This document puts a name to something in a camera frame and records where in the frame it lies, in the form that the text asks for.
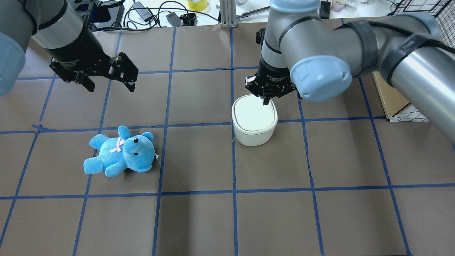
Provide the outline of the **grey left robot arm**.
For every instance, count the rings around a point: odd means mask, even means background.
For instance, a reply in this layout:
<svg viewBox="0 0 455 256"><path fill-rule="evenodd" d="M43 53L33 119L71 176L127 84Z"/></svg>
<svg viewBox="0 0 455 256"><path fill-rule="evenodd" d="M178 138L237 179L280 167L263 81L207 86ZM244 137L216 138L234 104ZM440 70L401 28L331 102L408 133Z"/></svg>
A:
<svg viewBox="0 0 455 256"><path fill-rule="evenodd" d="M112 0L2 0L0 28L0 94L8 94L25 65L30 40L47 51L50 68L64 82L94 92L92 76L123 83L133 92L138 68L125 53L107 55L91 23L110 19Z"/></svg>

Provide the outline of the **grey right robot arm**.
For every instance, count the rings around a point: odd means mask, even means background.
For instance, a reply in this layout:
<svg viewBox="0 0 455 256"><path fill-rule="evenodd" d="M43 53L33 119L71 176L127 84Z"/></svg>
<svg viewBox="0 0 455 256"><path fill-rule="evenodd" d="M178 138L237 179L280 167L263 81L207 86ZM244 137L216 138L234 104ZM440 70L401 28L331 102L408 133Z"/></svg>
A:
<svg viewBox="0 0 455 256"><path fill-rule="evenodd" d="M378 71L453 143L454 49L440 41L428 13L380 22L356 20L329 30L318 0L271 0L265 29L257 32L261 56L245 87L268 104L298 91L309 102L340 95L352 79Z"/></svg>

